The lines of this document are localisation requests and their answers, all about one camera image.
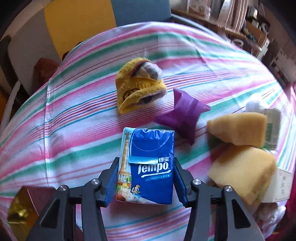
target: cartoon figure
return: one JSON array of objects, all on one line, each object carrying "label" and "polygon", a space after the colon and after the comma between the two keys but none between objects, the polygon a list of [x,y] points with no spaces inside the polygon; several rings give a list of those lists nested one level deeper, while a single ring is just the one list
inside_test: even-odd
[{"label": "cartoon figure", "polygon": [[120,190],[117,192],[117,194],[121,194],[122,197],[125,199],[125,200],[122,200],[122,201],[127,201],[128,198],[131,196],[130,195],[130,188],[128,187],[128,184],[127,184],[126,180],[123,181],[123,184],[120,187]]},{"label": "cartoon figure", "polygon": [[135,187],[133,187],[133,189],[131,190],[131,192],[133,193],[133,199],[135,200],[135,201],[137,201],[141,196],[140,196],[140,191],[139,191],[139,189],[140,189],[140,185],[136,185]]}]

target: red cloth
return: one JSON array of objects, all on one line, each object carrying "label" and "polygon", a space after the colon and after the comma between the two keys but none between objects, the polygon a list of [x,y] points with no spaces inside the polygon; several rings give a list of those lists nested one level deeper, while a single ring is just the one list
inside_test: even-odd
[{"label": "red cloth", "polygon": [[38,79],[38,84],[40,88],[44,85],[55,73],[59,64],[51,59],[41,58],[38,60],[34,66],[34,73]]}]

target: yellow knitted hat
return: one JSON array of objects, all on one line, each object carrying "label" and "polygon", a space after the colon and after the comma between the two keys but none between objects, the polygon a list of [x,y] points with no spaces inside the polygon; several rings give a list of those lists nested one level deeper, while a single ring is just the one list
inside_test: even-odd
[{"label": "yellow knitted hat", "polygon": [[126,63],[117,73],[117,108],[120,114],[139,109],[166,94],[166,87],[161,80],[151,77],[134,76],[144,64],[146,58],[135,58]]}]

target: white box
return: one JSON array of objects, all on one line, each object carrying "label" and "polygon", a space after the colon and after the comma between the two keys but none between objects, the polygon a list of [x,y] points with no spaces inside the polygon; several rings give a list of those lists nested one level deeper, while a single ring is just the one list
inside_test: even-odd
[{"label": "white box", "polygon": [[280,202],[289,199],[292,183],[293,174],[278,167],[261,202]]}]

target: purple fabric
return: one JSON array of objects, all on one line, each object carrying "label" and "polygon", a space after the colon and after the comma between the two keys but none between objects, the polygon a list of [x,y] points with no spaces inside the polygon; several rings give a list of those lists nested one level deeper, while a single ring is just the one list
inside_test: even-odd
[{"label": "purple fabric", "polygon": [[201,113],[211,108],[179,89],[174,89],[174,98],[174,110],[155,117],[154,122],[171,127],[193,145],[198,118]]}]

